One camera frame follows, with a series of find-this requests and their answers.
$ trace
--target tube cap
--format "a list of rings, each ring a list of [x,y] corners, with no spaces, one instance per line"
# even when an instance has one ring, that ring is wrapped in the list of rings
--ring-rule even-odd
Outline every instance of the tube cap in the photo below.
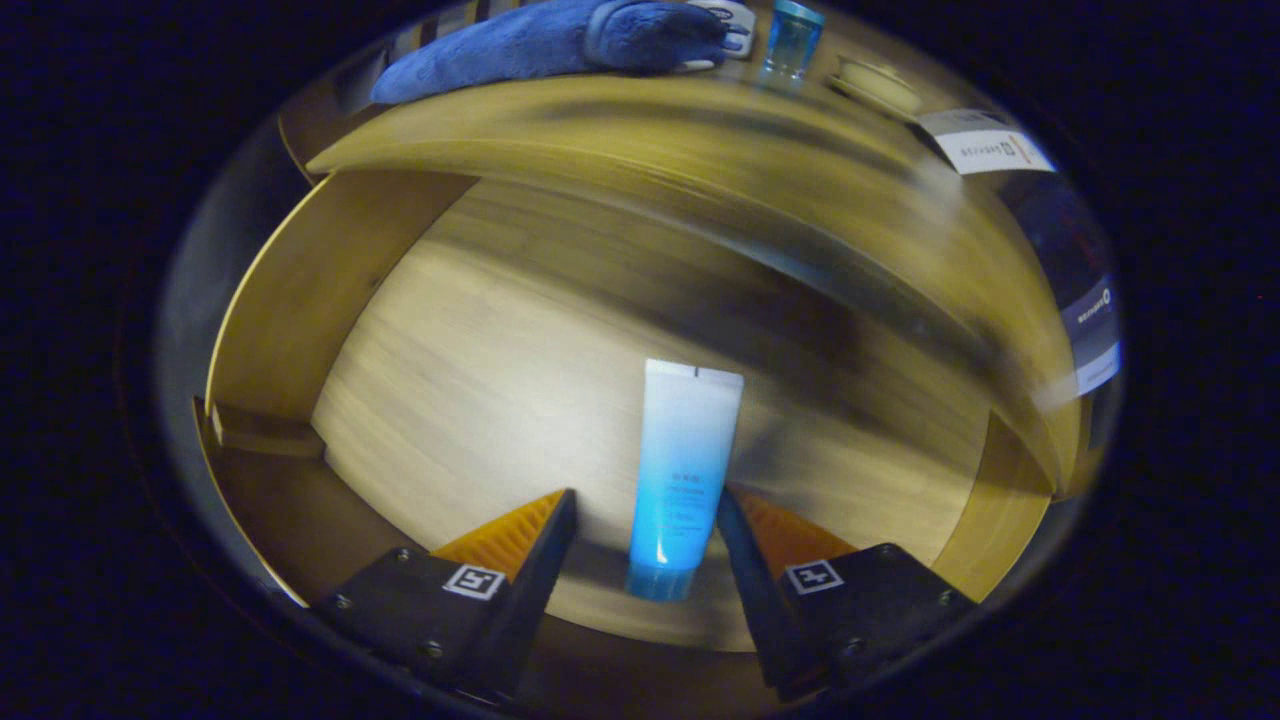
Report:
[[[694,573],[696,571],[696,568],[672,570],[632,562],[627,569],[627,592],[655,602],[685,600],[689,597],[689,588],[694,584]]]
[[[827,18],[823,18],[820,13],[815,13],[799,3],[792,3],[791,0],[777,0],[773,3],[773,9],[803,20],[809,20],[818,27],[827,23]]]

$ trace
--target wooden floor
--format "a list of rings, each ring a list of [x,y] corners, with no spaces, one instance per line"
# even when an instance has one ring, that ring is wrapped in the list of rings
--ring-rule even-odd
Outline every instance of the wooden floor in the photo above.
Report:
[[[428,548],[576,488],[552,615],[750,650],[718,538],[691,602],[622,591],[646,357],[746,377],[730,479],[855,546],[931,562],[947,542],[991,410],[973,379],[690,231],[521,184],[480,181],[411,247],[312,424],[334,470]]]

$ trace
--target label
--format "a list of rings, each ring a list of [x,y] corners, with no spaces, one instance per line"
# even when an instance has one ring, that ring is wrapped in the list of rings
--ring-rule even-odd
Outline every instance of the label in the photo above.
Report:
[[[1112,325],[1114,314],[1115,305],[1111,304],[1111,278],[1103,277],[1088,292],[1082,295],[1079,300],[1062,310],[1062,324],[1066,325],[1066,336],[1074,343],[1096,327]],[[1106,345],[1111,345],[1116,340],[1119,340],[1119,334],[1110,337]]]
[[[791,587],[796,589],[796,594],[809,594],[845,584],[844,578],[826,560],[792,565],[787,568],[787,578],[791,579]]]
[[[997,113],[946,110],[919,118],[961,176],[993,170],[1053,172],[1052,163]]]
[[[449,582],[444,583],[444,589],[488,602],[506,579],[506,573],[479,565],[463,565],[449,578]]]
[[[1075,384],[1079,387],[1076,392],[1084,395],[1098,386],[1110,380],[1120,372],[1120,343],[1115,343],[1111,347],[1102,351],[1093,360],[1085,363],[1084,365],[1076,368],[1075,370]]]
[[[701,537],[716,516],[719,487],[708,488],[696,473],[671,473],[662,498],[662,530],[666,537]]]

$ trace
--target wooden surface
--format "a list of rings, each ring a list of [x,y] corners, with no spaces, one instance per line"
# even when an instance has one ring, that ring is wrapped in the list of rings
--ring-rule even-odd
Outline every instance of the wooden surface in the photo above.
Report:
[[[307,182],[316,184],[324,179],[324,173],[308,173],[307,163],[339,137],[385,109],[372,105],[352,115],[344,114],[338,106],[330,73],[289,97],[275,117],[275,124],[289,158]]]
[[[515,179],[695,228],[841,301],[986,359],[995,404],[1070,477],[1079,404],[1037,409],[1074,368],[1038,260],[1009,211],[906,127],[813,83],[567,77],[399,106],[311,172],[430,169]]]
[[[321,457],[219,447],[205,404],[196,429],[219,497],[276,583],[319,602],[397,547],[421,550],[351,491]]]
[[[220,447],[293,457],[324,455],[324,441],[308,423],[246,413],[228,405],[214,405],[210,423]]]
[[[268,240],[214,347],[215,404],[307,421],[347,331],[404,250],[474,178],[372,172],[326,178]]]
[[[713,539],[691,602],[622,591],[644,360],[746,377],[730,475],[855,546],[942,551],[991,401],[973,377],[687,231],[481,181],[387,277],[328,375],[326,460],[424,547],[562,487],[580,542],[549,612],[750,650]]]
[[[933,571],[974,600],[995,589],[1027,548],[1048,507],[1043,471],[992,414],[982,465]]]
[[[557,618],[538,628],[518,701],[584,720],[758,720],[786,707],[754,653],[644,643]]]

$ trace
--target white sticker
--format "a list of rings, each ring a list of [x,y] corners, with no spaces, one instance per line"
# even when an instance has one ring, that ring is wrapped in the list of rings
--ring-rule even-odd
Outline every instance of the white sticker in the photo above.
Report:
[[[791,584],[796,588],[796,594],[809,594],[845,584],[845,580],[836,574],[836,570],[826,560],[805,565],[792,565],[787,568],[787,577],[791,578]]]
[[[449,578],[449,582],[444,583],[444,589],[488,601],[498,592],[504,579],[507,579],[506,573],[477,565],[463,565]]]
[[[1089,360],[1075,370],[1075,383],[1079,393],[1093,391],[1120,372],[1120,343],[1108,347],[1102,355]]]
[[[975,129],[934,140],[961,176],[992,170],[1053,172],[1044,154],[1025,135],[1009,129]]]

